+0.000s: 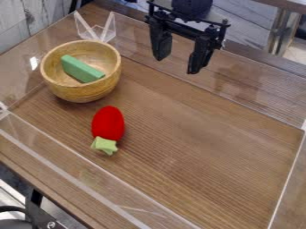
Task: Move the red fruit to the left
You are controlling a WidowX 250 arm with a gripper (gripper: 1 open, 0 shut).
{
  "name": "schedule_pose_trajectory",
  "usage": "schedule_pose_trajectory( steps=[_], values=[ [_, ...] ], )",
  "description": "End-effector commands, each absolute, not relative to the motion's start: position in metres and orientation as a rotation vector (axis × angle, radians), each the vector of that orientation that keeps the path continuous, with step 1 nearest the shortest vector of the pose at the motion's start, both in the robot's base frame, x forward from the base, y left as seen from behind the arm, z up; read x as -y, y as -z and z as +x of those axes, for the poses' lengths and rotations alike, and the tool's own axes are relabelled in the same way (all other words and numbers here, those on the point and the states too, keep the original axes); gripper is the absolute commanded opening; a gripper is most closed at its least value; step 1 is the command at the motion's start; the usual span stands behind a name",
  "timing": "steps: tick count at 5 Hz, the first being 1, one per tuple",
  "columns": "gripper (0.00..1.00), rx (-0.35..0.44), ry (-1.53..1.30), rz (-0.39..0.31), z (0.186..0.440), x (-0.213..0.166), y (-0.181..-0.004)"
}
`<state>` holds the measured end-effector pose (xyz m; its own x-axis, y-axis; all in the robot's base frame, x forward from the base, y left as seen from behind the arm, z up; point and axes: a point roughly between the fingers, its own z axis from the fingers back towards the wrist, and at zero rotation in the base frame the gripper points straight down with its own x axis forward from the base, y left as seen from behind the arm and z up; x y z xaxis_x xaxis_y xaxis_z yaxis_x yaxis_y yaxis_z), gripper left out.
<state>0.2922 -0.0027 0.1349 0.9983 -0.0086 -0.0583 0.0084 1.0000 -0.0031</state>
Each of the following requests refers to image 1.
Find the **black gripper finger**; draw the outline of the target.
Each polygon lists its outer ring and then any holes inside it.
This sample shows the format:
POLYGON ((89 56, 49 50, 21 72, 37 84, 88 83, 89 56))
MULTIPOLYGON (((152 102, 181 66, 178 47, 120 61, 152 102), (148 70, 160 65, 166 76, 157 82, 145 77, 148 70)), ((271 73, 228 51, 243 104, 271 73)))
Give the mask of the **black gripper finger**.
POLYGON ((149 26, 152 55, 157 61, 161 61, 170 54, 172 34, 160 26, 149 26))
POLYGON ((208 65, 213 52, 213 42, 209 37, 200 36, 194 40, 193 52, 188 58, 186 73, 196 74, 208 65))

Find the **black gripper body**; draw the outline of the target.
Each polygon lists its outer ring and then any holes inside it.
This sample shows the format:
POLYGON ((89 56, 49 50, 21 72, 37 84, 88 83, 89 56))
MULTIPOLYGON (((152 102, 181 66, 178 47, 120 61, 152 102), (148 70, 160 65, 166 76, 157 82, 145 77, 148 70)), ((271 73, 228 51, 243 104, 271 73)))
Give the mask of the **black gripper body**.
POLYGON ((209 37, 213 49, 220 49, 231 24, 212 10, 212 0, 148 0, 145 23, 160 26, 172 35, 194 40, 209 37))

